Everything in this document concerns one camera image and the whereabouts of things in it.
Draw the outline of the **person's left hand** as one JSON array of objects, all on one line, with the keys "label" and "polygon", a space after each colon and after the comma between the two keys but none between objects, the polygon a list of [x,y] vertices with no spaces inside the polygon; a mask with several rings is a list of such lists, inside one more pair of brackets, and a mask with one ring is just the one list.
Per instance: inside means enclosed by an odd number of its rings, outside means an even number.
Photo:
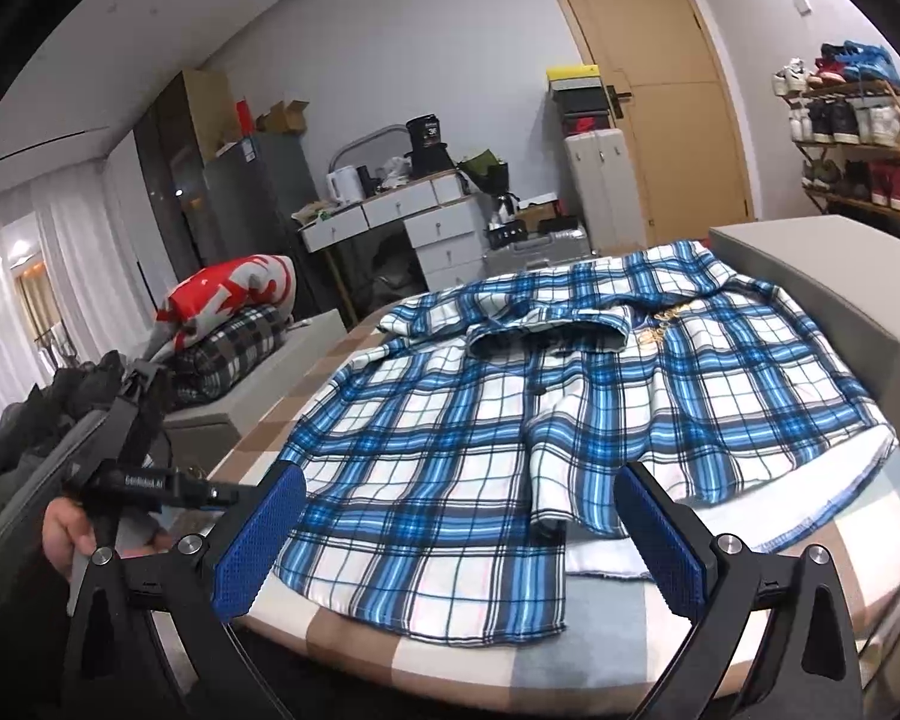
[{"label": "person's left hand", "polygon": [[41,549],[46,561],[63,578],[71,577],[76,556],[91,557],[97,548],[94,527],[84,509],[69,497],[46,505],[41,524]]}]

